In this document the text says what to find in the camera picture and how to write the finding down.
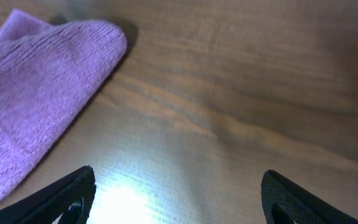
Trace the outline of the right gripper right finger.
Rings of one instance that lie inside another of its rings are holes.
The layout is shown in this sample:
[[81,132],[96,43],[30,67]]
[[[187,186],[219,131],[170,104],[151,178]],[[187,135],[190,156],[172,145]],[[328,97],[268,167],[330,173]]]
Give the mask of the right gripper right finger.
[[358,224],[358,219],[336,209],[274,170],[264,173],[261,201],[267,224]]

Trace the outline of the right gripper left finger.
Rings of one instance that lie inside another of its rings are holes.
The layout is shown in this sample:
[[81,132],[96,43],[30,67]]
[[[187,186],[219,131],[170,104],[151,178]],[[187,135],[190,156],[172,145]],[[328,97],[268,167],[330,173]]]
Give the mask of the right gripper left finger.
[[86,223],[95,193],[93,168],[83,166],[0,210],[0,223]]

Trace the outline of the purple cloth with white tag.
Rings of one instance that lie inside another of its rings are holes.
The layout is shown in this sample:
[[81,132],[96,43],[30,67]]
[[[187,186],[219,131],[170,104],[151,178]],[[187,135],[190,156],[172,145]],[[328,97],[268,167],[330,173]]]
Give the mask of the purple cloth with white tag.
[[15,9],[0,29],[0,201],[64,133],[126,52],[102,20],[53,25]]

